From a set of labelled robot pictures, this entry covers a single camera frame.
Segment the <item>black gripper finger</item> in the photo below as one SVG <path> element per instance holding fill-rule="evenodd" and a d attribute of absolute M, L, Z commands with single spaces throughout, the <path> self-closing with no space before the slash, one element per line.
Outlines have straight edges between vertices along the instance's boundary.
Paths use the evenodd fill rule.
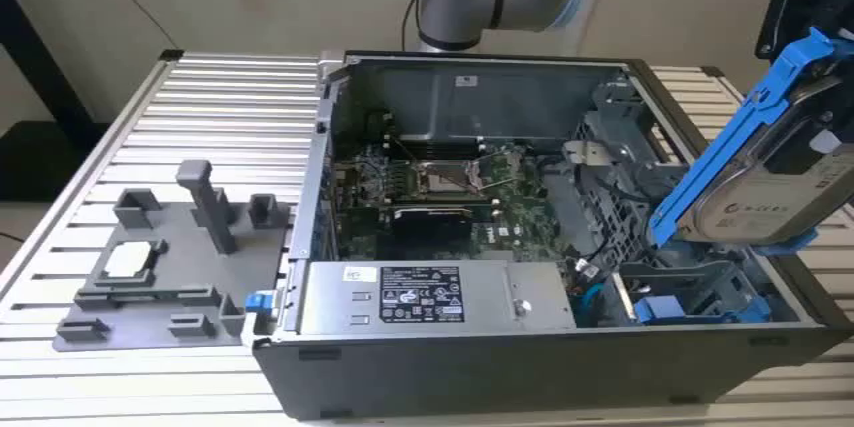
<path fill-rule="evenodd" d="M 802 175 L 853 142 L 853 48 L 787 46 L 767 75 L 765 102 L 774 110 L 765 167 Z"/>

